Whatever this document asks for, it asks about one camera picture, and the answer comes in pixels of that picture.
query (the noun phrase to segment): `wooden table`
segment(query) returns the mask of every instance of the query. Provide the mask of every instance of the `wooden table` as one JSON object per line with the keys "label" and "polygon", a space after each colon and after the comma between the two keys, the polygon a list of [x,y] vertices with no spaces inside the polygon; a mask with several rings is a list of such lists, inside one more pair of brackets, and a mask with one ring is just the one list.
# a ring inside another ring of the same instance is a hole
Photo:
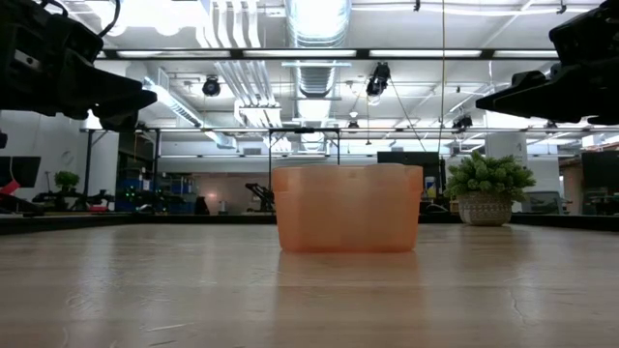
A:
{"label": "wooden table", "polygon": [[0,237],[0,347],[617,347],[619,235],[423,225],[285,254],[275,226]]}

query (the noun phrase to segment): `ceiling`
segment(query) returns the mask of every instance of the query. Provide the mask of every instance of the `ceiling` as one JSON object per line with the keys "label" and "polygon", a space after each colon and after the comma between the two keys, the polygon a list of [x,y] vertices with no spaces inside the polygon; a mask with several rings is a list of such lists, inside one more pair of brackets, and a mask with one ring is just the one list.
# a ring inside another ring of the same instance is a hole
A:
{"label": "ceiling", "polygon": [[[178,34],[164,36],[154,27],[129,27],[124,34],[106,37],[105,44],[110,47],[128,49],[156,48],[200,48],[195,38],[195,28],[189,16],[191,11],[183,10],[192,1],[157,0],[169,2],[164,8],[151,6],[144,10],[153,15],[161,11],[176,12],[176,20],[187,23]],[[93,13],[84,1],[64,0],[72,15],[94,30],[101,29],[100,17]],[[353,0],[348,34],[344,46],[368,48],[439,48],[443,46],[443,24],[445,27],[445,46],[452,48],[548,48],[553,49],[548,31],[569,20],[577,13],[534,14],[521,16],[482,16],[445,14],[440,10],[440,0],[423,0],[422,11],[413,12],[409,6],[413,1]],[[505,12],[518,11],[526,0],[447,0],[446,8],[455,11]],[[559,0],[539,0],[527,11],[555,10]],[[602,1],[566,0],[570,11],[588,10]],[[258,6],[258,33],[263,47],[288,47],[286,18],[282,0],[260,0]],[[247,36],[247,18],[245,18]],[[228,33],[232,36],[231,20],[228,20]],[[437,120],[445,115],[446,126],[459,115],[448,112],[485,88],[489,84],[509,84],[512,74],[530,70],[548,70],[549,61],[387,61],[391,68],[392,80],[377,106],[367,106],[365,85],[368,75],[373,71],[376,61],[351,61],[350,67],[340,68],[337,77],[336,98],[330,111],[333,125],[345,127],[349,113],[359,113],[358,119],[369,119],[370,127],[404,127],[408,121],[405,112],[417,127],[438,127]],[[239,127],[232,113],[235,98],[222,82],[221,94],[216,98],[206,98],[201,87],[206,75],[217,74],[212,61],[145,61],[150,75],[159,69],[170,77],[170,89],[184,102],[208,117],[217,127]],[[277,102],[281,106],[281,119],[291,121],[295,115],[295,84],[291,69],[281,66],[281,61],[267,61],[267,72]],[[442,80],[445,80],[442,94]],[[475,127],[483,127],[484,112],[467,110],[473,116]],[[172,126],[173,114],[161,107],[149,108],[148,122],[156,125]]]}

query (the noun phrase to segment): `ventilation duct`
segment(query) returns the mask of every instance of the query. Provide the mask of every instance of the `ventilation duct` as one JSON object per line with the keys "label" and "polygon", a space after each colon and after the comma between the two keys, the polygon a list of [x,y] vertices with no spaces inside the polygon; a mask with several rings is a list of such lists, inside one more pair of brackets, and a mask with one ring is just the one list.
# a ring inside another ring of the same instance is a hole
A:
{"label": "ventilation duct", "polygon": [[[297,48],[341,47],[350,22],[351,0],[286,0],[286,20],[291,45]],[[334,96],[337,68],[302,67],[295,69],[297,97],[318,99],[298,101],[297,112],[303,119],[326,122]],[[317,151],[315,135],[301,136],[304,147]]]}

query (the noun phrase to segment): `potted plant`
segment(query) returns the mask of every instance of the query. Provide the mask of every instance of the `potted plant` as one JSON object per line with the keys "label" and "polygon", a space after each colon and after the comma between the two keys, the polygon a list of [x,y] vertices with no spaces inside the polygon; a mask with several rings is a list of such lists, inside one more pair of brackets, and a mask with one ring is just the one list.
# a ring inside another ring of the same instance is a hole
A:
{"label": "potted plant", "polygon": [[79,175],[69,171],[59,171],[54,175],[54,182],[56,187],[60,188],[63,192],[67,192],[71,189],[75,189],[79,184]]}
{"label": "potted plant", "polygon": [[473,152],[449,167],[447,196],[456,198],[460,218],[476,226],[500,226],[512,218],[512,204],[524,200],[522,189],[535,186],[533,172],[513,156],[484,158]]}

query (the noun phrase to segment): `translucent plastic container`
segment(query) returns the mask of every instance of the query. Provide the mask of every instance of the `translucent plastic container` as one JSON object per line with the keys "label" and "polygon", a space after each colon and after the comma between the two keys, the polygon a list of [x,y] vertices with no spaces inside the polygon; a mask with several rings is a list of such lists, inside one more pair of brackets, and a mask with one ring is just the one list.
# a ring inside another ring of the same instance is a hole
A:
{"label": "translucent plastic container", "polygon": [[417,242],[423,169],[308,165],[273,171],[280,245],[297,252],[401,252]]}

